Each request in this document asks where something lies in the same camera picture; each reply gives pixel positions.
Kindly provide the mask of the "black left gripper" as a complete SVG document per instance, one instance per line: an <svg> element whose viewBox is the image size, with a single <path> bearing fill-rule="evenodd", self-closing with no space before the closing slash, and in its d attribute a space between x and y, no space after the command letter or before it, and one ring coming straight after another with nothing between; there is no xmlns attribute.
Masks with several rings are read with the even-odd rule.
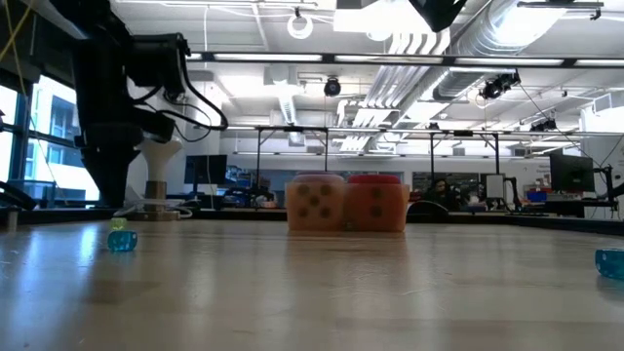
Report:
<svg viewBox="0 0 624 351"><path fill-rule="evenodd" d="M134 147L142 131L130 117L127 79L123 73L76 72L78 120L81 134L74 143L95 182L103 204L121 208L128 169L139 154Z"/></svg>

